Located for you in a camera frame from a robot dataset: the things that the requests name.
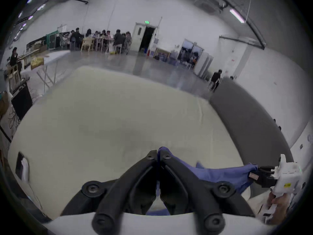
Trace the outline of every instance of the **door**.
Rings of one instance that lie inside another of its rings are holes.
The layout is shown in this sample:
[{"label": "door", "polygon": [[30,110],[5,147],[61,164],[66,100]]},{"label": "door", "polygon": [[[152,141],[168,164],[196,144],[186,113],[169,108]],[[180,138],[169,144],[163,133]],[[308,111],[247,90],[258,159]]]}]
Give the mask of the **door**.
[{"label": "door", "polygon": [[143,34],[145,33],[146,26],[141,23],[136,23],[133,35],[131,36],[131,47],[130,50],[139,51]]}]

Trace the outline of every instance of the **open doorway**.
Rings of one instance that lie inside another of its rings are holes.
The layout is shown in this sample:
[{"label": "open doorway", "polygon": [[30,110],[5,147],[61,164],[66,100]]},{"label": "open doorway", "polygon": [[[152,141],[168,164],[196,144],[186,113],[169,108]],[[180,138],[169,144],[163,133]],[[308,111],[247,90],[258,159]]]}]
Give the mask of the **open doorway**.
[{"label": "open doorway", "polygon": [[182,66],[193,68],[202,52],[203,48],[185,39],[182,43],[182,48],[178,54],[177,60]]},{"label": "open doorway", "polygon": [[130,50],[145,52],[149,48],[156,27],[144,23],[136,23],[133,31]]},{"label": "open doorway", "polygon": [[145,33],[143,34],[142,37],[141,45],[139,47],[139,52],[147,53],[154,30],[155,30],[154,27],[146,26]]}]

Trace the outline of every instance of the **ceiling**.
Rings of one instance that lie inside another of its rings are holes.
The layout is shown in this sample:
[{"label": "ceiling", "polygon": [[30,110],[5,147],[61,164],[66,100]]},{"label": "ceiling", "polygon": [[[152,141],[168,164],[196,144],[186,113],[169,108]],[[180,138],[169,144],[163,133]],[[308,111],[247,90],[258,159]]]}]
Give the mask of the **ceiling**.
[{"label": "ceiling", "polygon": [[[44,13],[54,4],[60,2],[58,0],[47,1],[48,0],[33,0],[30,4],[25,6],[23,9],[23,15],[19,19],[22,19],[23,17],[28,18],[29,15],[33,14],[34,17],[32,20],[25,21],[27,26],[29,26],[32,21],[36,20],[36,18],[40,16],[40,14]],[[301,68],[313,75],[311,69],[311,67],[313,67],[313,61],[311,61],[313,48],[303,26],[297,16],[293,13],[296,12],[296,9],[295,6],[291,5],[292,2],[290,0],[227,1],[235,6],[236,10],[243,16],[247,15],[249,3],[251,1],[248,22],[252,24],[265,46],[289,57]],[[43,3],[46,3],[44,10],[39,12],[36,11],[37,8]],[[256,39],[255,34],[249,26],[247,24],[240,23],[228,9],[225,9],[216,15],[231,26],[239,34],[239,36]],[[18,30],[25,22],[21,22],[15,26],[12,30],[8,43],[13,40]]]}]

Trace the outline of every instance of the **white wall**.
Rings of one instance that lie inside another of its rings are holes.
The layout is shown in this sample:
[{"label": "white wall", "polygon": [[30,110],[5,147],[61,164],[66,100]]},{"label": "white wall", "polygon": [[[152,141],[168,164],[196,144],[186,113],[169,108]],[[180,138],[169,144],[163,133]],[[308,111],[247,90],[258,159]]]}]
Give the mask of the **white wall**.
[{"label": "white wall", "polygon": [[[294,161],[298,162],[302,169],[302,178],[300,185],[302,185],[304,182],[307,185],[313,167],[313,143],[310,143],[308,141],[308,135],[311,135],[313,137],[313,116],[311,116],[299,139],[290,149]],[[297,194],[296,197],[293,199],[293,202],[297,202],[302,193],[303,191]]]},{"label": "white wall", "polygon": [[308,141],[308,135],[311,135],[313,138],[313,116],[310,117],[300,137],[290,148],[294,161],[300,164],[302,170],[307,167],[309,161],[313,158],[313,143]]},{"label": "white wall", "polygon": [[214,57],[209,71],[212,73],[221,69],[222,75],[232,76],[246,48],[247,44],[219,38],[217,49],[214,53],[209,53]]},{"label": "white wall", "polygon": [[312,114],[312,80],[308,74],[281,53],[253,48],[236,81],[276,119],[291,147]]},{"label": "white wall", "polygon": [[132,33],[135,23],[150,21],[159,28],[159,47],[166,50],[182,45],[185,38],[197,42],[205,51],[213,53],[221,34],[237,36],[237,33],[217,16],[209,15],[192,4],[189,0],[89,0],[85,5],[78,1],[69,1],[54,6],[38,18],[22,33],[17,46],[22,53],[26,44],[50,32],[61,24],[67,30],[80,28],[85,33],[88,28],[93,32],[108,29],[109,18],[114,4],[116,6],[109,25],[111,33],[116,29]]}]

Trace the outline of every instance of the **white mattress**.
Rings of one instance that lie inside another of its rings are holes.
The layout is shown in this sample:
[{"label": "white mattress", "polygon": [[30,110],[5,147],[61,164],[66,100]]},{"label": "white mattress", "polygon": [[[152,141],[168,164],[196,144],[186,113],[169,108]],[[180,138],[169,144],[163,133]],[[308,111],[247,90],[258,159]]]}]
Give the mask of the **white mattress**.
[{"label": "white mattress", "polygon": [[[136,76],[83,66],[27,112],[8,161],[15,172],[18,152],[26,156],[30,185],[43,211],[55,219],[85,182],[118,178],[161,146],[193,166],[198,160],[207,168],[243,165],[206,100]],[[15,177],[39,207],[29,186]]]}]

